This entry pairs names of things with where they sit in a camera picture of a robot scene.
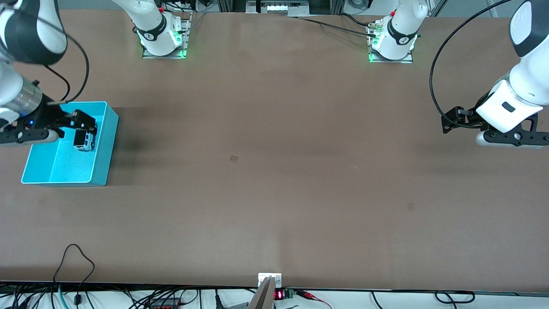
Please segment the white jeep toy black roof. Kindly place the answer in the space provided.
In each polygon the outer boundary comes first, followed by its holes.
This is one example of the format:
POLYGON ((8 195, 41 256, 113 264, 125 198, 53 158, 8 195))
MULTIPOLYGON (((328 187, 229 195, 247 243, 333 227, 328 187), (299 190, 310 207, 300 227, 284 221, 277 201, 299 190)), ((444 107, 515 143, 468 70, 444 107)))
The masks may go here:
POLYGON ((96 129, 76 129, 73 146, 80 152, 90 152, 95 148, 96 129))

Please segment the cyan plastic storage bin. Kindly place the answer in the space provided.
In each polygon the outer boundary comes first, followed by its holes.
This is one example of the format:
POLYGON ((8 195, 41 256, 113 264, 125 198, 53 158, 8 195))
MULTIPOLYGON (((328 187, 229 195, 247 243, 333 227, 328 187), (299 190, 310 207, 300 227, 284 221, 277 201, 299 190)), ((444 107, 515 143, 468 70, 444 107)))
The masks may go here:
POLYGON ((46 187, 105 186, 108 179, 118 127, 118 115, 106 101, 63 104, 67 113, 78 109, 96 120, 97 133, 92 151, 81 152, 74 145, 74 129, 53 143, 32 145, 21 183, 46 187))

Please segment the black power strip red switches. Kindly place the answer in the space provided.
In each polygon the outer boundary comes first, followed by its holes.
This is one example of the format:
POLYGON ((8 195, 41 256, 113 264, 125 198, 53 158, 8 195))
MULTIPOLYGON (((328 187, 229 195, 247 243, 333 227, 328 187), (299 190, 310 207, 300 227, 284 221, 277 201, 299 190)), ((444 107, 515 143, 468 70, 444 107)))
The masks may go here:
POLYGON ((157 298, 151 300, 146 309, 180 309, 183 305, 179 298, 157 298))

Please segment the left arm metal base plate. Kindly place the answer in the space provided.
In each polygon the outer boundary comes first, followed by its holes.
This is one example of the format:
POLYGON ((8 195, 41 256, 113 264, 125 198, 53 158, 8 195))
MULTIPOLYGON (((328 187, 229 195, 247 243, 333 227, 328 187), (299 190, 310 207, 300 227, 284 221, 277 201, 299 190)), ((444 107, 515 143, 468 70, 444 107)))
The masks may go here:
POLYGON ((392 37, 386 34, 382 24, 369 23, 366 26, 368 34, 368 57, 371 63, 413 63, 412 49, 414 48, 414 37, 405 45, 393 43, 392 37))

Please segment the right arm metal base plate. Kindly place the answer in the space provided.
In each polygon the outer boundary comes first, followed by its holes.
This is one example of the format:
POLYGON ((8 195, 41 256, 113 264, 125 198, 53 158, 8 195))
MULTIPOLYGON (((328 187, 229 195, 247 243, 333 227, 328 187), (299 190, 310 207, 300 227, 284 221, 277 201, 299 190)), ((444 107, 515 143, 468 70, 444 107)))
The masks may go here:
POLYGON ((170 41, 161 39, 164 45, 174 45, 174 49, 166 55, 154 55, 142 46, 143 59, 185 59, 187 56, 188 44, 190 41, 190 28, 194 18, 193 12, 187 12, 183 16, 171 14, 170 21, 167 24, 167 30, 164 31, 170 41))

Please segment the aluminium frame with white device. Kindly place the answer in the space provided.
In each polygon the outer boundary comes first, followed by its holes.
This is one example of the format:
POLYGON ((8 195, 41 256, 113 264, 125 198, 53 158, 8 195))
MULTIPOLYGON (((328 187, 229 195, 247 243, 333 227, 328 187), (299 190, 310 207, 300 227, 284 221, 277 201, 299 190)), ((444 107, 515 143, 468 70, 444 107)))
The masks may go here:
POLYGON ((283 16, 337 15, 346 0, 211 0, 220 12, 283 16))

